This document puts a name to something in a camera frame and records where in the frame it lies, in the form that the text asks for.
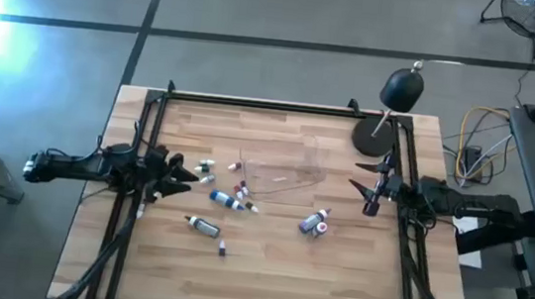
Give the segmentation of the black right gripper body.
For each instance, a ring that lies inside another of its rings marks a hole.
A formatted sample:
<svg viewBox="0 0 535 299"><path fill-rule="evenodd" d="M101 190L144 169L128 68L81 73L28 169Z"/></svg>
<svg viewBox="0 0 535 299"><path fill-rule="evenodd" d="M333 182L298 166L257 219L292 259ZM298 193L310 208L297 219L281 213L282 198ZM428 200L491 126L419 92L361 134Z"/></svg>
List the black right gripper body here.
<svg viewBox="0 0 535 299"><path fill-rule="evenodd" d="M397 198L401 189L402 176L396 173L396 167L397 159L392 152L385 155L383 161L377 166L380 180L377 182L375 192L388 200Z"/></svg>

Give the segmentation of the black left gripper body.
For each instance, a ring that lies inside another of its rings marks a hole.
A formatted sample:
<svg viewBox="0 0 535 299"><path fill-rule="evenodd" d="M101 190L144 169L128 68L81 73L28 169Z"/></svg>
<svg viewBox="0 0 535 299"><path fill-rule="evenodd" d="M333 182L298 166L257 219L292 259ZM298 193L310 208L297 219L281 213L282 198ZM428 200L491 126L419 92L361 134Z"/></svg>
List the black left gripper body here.
<svg viewBox="0 0 535 299"><path fill-rule="evenodd" d="M159 199L158 186L161 180L172 180L178 182L170 176L168 162L157 156L147 156L144 158L146 168L146 183L144 185L143 201L154 203Z"/></svg>

